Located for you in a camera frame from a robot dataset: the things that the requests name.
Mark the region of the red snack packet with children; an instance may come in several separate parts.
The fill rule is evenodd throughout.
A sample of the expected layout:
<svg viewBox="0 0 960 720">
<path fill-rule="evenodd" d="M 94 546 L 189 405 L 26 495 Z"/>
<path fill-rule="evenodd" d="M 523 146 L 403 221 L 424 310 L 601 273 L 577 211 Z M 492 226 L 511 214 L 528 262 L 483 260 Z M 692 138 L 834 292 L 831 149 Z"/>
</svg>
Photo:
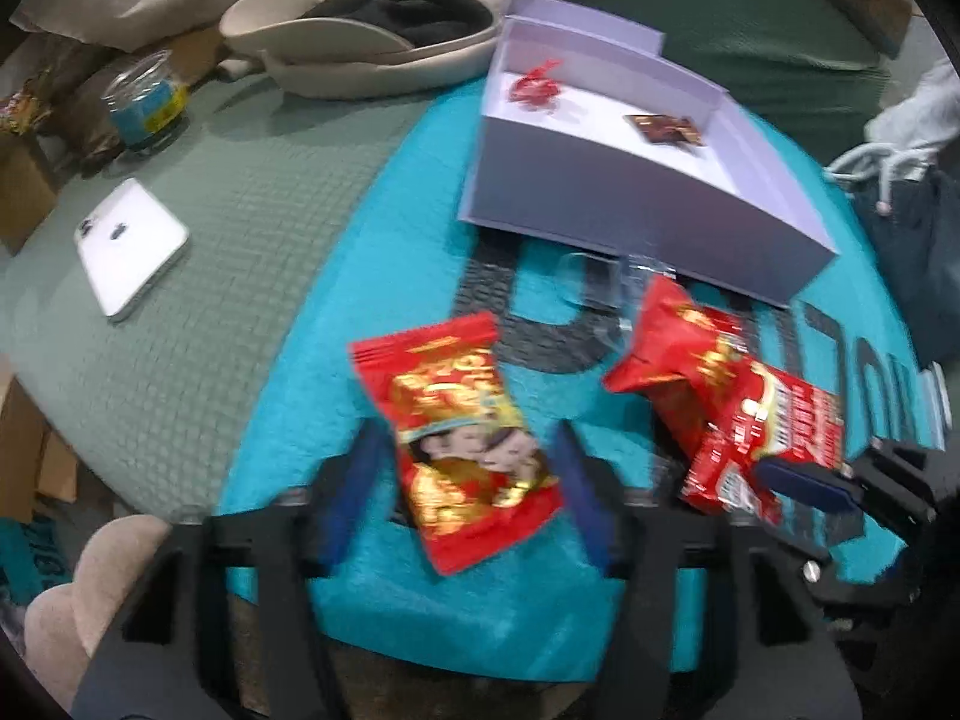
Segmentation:
<svg viewBox="0 0 960 720">
<path fill-rule="evenodd" d="M 394 433 L 398 486 L 441 575 L 534 536 L 563 505 L 506 387 L 490 312 L 355 341 L 353 367 Z"/>
</svg>

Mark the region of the long red spicy strip packet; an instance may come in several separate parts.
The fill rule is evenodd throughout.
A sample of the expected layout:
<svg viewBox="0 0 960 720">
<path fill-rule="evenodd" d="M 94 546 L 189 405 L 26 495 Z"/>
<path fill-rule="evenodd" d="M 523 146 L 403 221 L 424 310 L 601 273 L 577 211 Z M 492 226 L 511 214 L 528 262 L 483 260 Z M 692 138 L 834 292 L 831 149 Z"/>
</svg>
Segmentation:
<svg viewBox="0 0 960 720">
<path fill-rule="evenodd" d="M 698 304 L 665 275 L 647 283 L 630 349 L 602 383 L 651 401 L 688 460 L 680 499 L 698 511 L 740 509 L 779 525 L 782 505 L 758 476 L 762 461 L 843 465 L 838 398 L 750 355 L 736 317 Z"/>
</svg>

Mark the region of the clear plastic hair clip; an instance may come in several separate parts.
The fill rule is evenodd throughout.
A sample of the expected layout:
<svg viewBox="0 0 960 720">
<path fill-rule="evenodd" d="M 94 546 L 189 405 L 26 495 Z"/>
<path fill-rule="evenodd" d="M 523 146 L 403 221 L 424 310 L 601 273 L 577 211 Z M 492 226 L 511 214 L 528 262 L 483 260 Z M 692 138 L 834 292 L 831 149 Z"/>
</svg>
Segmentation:
<svg viewBox="0 0 960 720">
<path fill-rule="evenodd" d="M 674 268 L 641 254 L 606 257 L 569 252 L 556 267 L 562 300 L 602 317 L 594 335 L 610 351 L 630 346 L 647 288 L 656 277 L 675 280 Z"/>
</svg>

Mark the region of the dark blue jeans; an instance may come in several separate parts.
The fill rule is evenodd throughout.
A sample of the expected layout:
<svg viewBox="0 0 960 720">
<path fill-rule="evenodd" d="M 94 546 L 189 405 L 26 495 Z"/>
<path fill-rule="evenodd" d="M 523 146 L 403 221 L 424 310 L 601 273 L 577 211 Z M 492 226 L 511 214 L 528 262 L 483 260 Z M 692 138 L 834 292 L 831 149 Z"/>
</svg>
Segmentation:
<svg viewBox="0 0 960 720">
<path fill-rule="evenodd" d="M 958 182 L 930 167 L 921 181 L 892 184 L 887 215 L 872 179 L 853 208 L 877 270 L 910 332 L 919 366 L 958 358 Z"/>
</svg>

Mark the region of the white smartphone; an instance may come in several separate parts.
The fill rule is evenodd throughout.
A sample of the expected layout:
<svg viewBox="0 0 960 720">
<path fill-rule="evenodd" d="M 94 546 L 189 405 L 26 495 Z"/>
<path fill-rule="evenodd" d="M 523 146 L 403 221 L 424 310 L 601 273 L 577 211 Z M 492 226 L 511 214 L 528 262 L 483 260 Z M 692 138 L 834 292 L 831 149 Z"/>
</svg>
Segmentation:
<svg viewBox="0 0 960 720">
<path fill-rule="evenodd" d="M 137 179 L 125 179 L 73 232 L 101 314 L 121 322 L 185 252 L 190 232 Z"/>
</svg>

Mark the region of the beige plush slipper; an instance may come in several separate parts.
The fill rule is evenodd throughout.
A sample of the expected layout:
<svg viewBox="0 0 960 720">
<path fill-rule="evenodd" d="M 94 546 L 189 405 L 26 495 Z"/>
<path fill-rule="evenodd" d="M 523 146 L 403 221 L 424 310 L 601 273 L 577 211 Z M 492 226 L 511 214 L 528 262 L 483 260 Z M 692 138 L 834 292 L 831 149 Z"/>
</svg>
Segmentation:
<svg viewBox="0 0 960 720">
<path fill-rule="evenodd" d="M 62 709 L 71 709 L 99 642 L 169 530 L 153 515 L 107 522 L 86 542 L 73 580 L 28 606 L 26 667 Z"/>
</svg>

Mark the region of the white open gift box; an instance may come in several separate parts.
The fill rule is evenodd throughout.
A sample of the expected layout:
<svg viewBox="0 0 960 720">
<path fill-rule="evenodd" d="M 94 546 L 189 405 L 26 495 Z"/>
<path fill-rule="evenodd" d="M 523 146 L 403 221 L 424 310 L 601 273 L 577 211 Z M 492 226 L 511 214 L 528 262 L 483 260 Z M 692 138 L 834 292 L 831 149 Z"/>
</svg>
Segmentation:
<svg viewBox="0 0 960 720">
<path fill-rule="evenodd" d="M 664 59 L 660 32 L 563 0 L 511 0 L 482 96 L 467 223 L 610 255 L 784 305 L 838 254 L 778 150 L 726 89 Z M 547 60 L 553 109 L 508 99 Z M 649 143 L 630 114 L 690 117 L 703 146 Z"/>
</svg>

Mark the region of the dark brown sauce sachet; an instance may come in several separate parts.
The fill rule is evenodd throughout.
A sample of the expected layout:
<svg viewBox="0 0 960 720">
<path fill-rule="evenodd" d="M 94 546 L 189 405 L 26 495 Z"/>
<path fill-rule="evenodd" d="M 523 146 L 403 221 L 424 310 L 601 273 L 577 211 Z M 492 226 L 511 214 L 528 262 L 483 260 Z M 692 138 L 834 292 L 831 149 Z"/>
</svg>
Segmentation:
<svg viewBox="0 0 960 720">
<path fill-rule="evenodd" d="M 703 146 L 703 135 L 690 117 L 667 114 L 630 114 L 625 117 L 649 143 Z"/>
</svg>

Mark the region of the beige bucket hat black lining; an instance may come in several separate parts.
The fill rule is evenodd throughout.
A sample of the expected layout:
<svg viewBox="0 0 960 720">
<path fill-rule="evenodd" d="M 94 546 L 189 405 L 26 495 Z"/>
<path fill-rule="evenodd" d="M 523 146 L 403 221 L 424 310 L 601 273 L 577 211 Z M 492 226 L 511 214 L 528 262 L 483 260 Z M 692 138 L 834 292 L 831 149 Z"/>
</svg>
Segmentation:
<svg viewBox="0 0 960 720">
<path fill-rule="evenodd" d="M 501 16 L 482 0 L 239 0 L 224 42 L 286 93 L 389 98 L 485 75 Z"/>
</svg>

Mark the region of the glass jar blue label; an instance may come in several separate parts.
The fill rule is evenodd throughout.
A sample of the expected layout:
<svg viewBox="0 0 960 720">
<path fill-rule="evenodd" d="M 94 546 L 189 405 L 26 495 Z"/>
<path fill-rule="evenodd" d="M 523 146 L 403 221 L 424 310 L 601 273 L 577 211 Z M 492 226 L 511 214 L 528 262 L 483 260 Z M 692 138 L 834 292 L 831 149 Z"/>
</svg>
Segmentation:
<svg viewBox="0 0 960 720">
<path fill-rule="evenodd" d="M 145 151 L 166 140 L 182 121 L 189 88 L 172 66 L 172 50 L 156 50 L 121 71 L 101 101 L 128 151 Z"/>
</svg>

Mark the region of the grey hoodie with drawstrings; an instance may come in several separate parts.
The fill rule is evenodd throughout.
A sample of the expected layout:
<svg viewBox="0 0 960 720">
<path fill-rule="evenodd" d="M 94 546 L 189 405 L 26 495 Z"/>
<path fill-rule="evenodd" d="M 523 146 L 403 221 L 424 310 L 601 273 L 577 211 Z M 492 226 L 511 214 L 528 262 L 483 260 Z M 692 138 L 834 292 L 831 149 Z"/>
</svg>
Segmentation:
<svg viewBox="0 0 960 720">
<path fill-rule="evenodd" d="M 958 73 L 952 62 L 937 60 L 909 98 L 867 122 L 864 137 L 828 164 L 823 176 L 850 192 L 874 181 L 875 211 L 890 216 L 895 184 L 921 181 L 937 154 L 958 137 Z"/>
</svg>

